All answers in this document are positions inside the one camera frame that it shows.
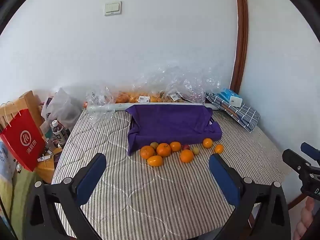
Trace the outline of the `person right hand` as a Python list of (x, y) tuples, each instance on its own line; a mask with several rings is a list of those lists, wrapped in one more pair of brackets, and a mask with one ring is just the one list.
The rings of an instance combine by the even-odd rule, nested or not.
[(301, 218), (298, 222), (296, 229), (293, 233), (293, 240), (301, 239), (306, 233), (307, 229), (313, 222), (313, 210), (315, 207), (315, 200), (311, 197), (308, 197), (305, 202), (305, 206), (301, 210)]

